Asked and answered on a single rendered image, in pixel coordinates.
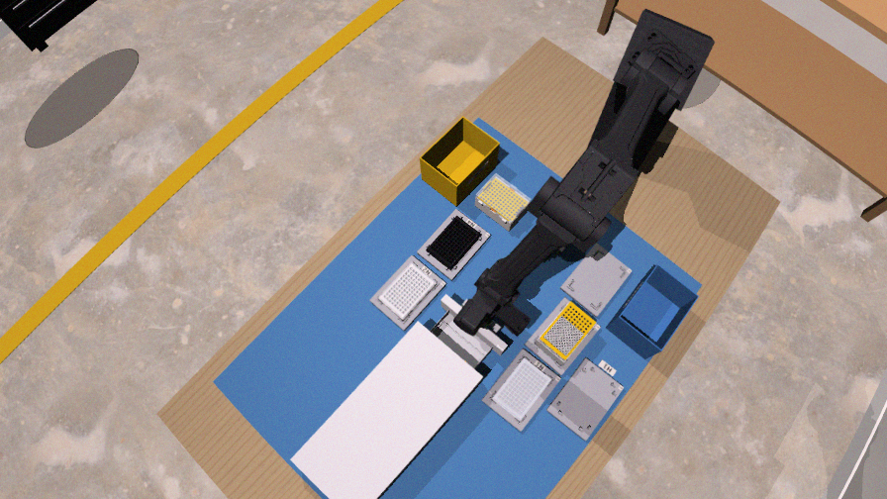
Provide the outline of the blue bin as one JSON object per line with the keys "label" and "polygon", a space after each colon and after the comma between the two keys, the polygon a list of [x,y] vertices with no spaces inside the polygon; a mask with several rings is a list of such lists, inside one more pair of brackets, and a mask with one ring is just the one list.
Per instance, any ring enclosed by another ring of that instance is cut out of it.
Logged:
{"label": "blue bin", "polygon": [[659,264],[634,292],[606,329],[647,359],[664,349],[699,296]]}

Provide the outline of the blue bench mat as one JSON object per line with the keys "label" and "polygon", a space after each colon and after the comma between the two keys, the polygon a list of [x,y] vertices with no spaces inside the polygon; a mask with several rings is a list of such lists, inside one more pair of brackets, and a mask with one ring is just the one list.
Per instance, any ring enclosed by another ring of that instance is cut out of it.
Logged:
{"label": "blue bench mat", "polygon": [[[476,293],[482,272],[504,258],[536,225],[526,212],[508,232],[475,206],[476,193],[498,173],[532,199],[559,175],[479,117],[475,126],[500,143],[497,165],[454,206],[419,174],[213,381],[249,423],[322,498],[329,499],[290,460],[335,413],[377,364],[420,322],[429,331],[447,312],[447,295],[461,306]],[[490,238],[450,280],[420,255],[419,248],[457,209]],[[475,370],[483,378],[427,445],[378,499],[545,499],[581,455],[652,359],[642,358],[606,329],[657,264],[696,294],[702,284],[613,217],[596,244],[632,270],[595,317],[560,289],[586,252],[568,246],[553,253],[517,289],[513,303],[531,321],[517,337],[499,322],[505,344]],[[410,257],[445,287],[403,331],[369,299]],[[559,375],[525,346],[563,298],[601,327]],[[561,379],[520,432],[483,397],[524,349]],[[624,389],[584,441],[546,409],[584,358],[603,359]]]}

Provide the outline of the white label plate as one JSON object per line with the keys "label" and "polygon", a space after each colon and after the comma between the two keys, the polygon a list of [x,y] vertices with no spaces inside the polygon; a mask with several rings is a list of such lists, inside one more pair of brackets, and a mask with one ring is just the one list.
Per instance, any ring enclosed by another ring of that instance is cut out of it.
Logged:
{"label": "white label plate", "polygon": [[607,362],[605,362],[603,359],[602,359],[601,362],[599,363],[599,366],[600,366],[601,368],[603,368],[606,372],[608,372],[608,373],[609,373],[610,375],[612,375],[612,376],[613,376],[613,375],[616,373],[616,371],[617,371],[617,370],[614,369],[612,366],[610,366]]}

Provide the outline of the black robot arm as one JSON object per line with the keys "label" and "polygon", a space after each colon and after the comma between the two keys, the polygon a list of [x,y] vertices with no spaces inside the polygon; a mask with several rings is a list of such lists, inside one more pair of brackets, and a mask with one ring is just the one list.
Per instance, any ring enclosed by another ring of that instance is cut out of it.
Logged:
{"label": "black robot arm", "polygon": [[[637,52],[640,55],[634,58]],[[612,221],[605,216],[639,173],[633,168],[634,153],[654,109],[665,115],[697,68],[657,29],[649,32],[629,61],[634,64],[621,79],[628,98],[606,136],[599,142],[595,139],[560,182],[548,179],[526,208],[537,217],[536,226],[474,283],[475,295],[453,319],[467,334],[475,336],[485,321],[491,323],[497,316],[512,334],[520,335],[531,320],[513,305],[523,279],[556,250],[573,244],[586,252],[609,229]]]}

